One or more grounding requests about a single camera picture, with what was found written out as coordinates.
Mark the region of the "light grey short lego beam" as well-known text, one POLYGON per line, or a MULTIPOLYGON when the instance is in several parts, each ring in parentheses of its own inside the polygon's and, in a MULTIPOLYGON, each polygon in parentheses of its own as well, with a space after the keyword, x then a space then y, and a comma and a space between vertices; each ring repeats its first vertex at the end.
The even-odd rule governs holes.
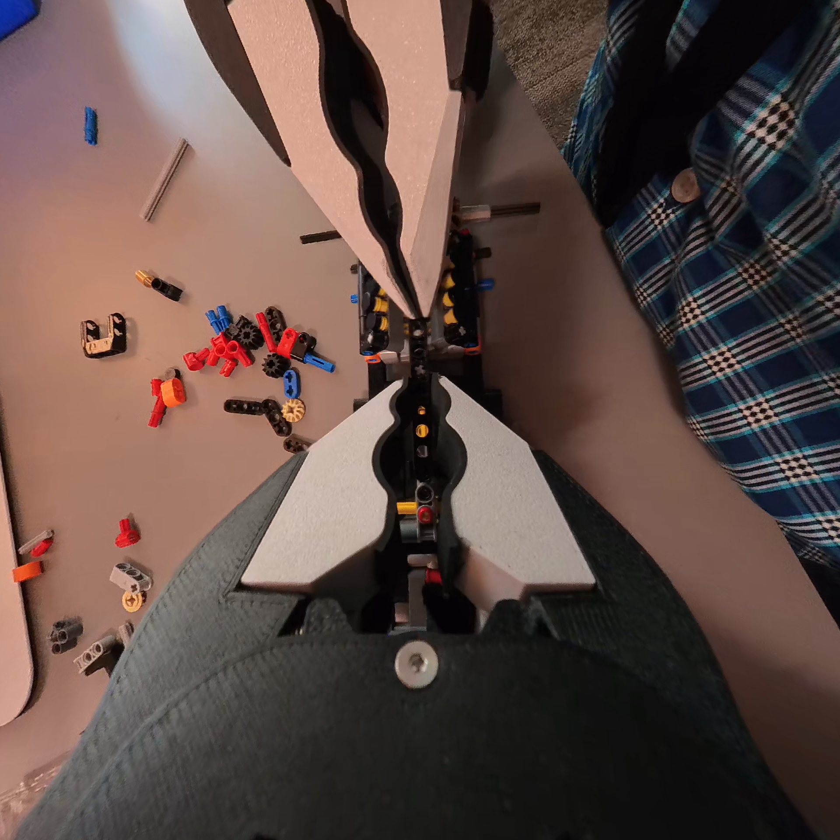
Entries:
POLYGON ((119 639, 112 634, 93 642, 74 659, 77 672, 89 676, 95 671, 105 668, 113 660, 118 646, 119 639))

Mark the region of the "person's plaid clothing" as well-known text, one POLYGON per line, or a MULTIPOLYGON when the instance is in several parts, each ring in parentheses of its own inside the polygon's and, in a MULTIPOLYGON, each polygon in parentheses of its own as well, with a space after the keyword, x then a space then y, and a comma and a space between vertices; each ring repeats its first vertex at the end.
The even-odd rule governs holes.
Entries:
POLYGON ((563 156, 686 418, 838 610, 838 2, 609 2, 563 156))

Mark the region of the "light grey lego connector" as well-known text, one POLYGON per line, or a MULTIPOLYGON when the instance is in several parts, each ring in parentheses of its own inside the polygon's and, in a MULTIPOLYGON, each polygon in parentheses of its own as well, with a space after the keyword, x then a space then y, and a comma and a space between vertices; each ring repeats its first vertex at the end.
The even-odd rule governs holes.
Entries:
POLYGON ((111 570, 109 580, 125 592, 137 595, 147 592, 152 587, 152 579, 131 563, 116 563, 111 570))

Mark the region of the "black lego connector blue pin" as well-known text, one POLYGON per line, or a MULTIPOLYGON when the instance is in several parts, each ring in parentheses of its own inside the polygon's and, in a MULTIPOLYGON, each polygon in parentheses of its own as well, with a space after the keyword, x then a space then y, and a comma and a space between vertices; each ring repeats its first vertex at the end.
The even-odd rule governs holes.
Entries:
POLYGON ((289 355, 295 360, 308 364, 327 373, 335 372, 335 364, 319 356, 316 350, 316 339, 307 332, 299 332, 290 344, 289 355))

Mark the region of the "blue plastic bin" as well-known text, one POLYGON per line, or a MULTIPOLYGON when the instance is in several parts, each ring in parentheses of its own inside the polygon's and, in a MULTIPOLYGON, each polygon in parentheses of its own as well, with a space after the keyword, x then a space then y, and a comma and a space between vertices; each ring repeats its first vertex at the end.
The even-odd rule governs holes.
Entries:
POLYGON ((4 40, 26 26, 39 14, 39 1, 1 0, 0 39, 4 40))

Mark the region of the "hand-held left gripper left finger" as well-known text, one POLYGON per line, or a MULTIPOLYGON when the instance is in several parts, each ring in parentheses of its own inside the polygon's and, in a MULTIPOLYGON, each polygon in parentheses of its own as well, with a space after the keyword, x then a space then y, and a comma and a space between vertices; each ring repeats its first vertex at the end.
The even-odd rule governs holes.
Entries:
POLYGON ((392 403, 402 389, 387 386, 301 458, 239 579, 243 592, 333 599, 352 624, 376 623, 376 547, 389 539, 395 513, 374 456, 399 426, 392 403))

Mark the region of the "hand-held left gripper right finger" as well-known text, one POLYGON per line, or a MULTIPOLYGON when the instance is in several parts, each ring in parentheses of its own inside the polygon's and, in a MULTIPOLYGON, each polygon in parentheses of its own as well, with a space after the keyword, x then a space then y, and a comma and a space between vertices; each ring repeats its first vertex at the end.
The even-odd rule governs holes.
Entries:
POLYGON ((458 588, 489 613, 499 601, 588 592, 595 577, 529 445, 449 379, 446 423, 465 445, 451 497, 464 546, 458 588))

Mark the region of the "white tablet stand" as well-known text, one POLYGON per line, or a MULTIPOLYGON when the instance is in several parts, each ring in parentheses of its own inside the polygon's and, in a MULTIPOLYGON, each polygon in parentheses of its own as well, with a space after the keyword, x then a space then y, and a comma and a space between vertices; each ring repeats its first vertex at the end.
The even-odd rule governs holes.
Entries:
POLYGON ((33 635, 18 564, 19 503, 6 406, 1 408, 1 725, 27 708, 35 686, 33 635))

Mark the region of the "clear empty plastic bag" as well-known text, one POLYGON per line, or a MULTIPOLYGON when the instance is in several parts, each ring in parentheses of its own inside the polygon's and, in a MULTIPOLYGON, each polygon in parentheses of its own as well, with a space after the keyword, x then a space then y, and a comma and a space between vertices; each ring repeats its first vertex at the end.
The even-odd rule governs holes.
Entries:
POLYGON ((21 822, 42 798, 69 756, 71 751, 64 752, 58 758, 28 773, 15 787, 1 793, 2 839, 16 837, 21 822))

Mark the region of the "lego car chassis model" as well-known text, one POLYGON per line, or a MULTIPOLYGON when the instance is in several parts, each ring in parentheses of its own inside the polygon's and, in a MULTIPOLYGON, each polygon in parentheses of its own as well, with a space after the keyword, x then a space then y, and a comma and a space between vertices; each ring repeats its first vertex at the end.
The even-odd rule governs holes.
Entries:
POLYGON ((398 312, 371 272, 358 264, 360 345, 368 395, 353 411, 396 385, 384 437, 373 447, 375 477, 390 502, 385 536, 374 546, 375 591, 343 612, 363 633, 466 635, 479 612, 456 584, 466 567, 466 543, 455 522, 455 489, 467 466, 467 446, 451 426, 451 398, 443 378, 461 386, 478 406, 501 419, 501 393, 484 382, 480 293, 493 288, 476 267, 490 248, 475 245, 469 225, 489 218, 463 210, 458 200, 447 238, 443 275, 433 312, 424 322, 398 312))

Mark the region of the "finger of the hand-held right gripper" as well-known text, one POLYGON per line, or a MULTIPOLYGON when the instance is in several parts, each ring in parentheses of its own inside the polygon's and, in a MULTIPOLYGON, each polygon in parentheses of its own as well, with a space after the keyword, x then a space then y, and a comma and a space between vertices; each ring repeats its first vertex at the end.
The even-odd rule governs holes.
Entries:
POLYGON ((314 2, 239 1, 237 35, 290 168, 364 266, 412 316, 422 310, 384 200, 384 172, 364 149, 350 100, 331 99, 323 16, 314 2))
POLYGON ((350 1, 346 7, 384 84, 385 165, 402 204, 400 248, 419 314, 427 316, 442 273, 464 107, 449 86, 441 3, 350 1))

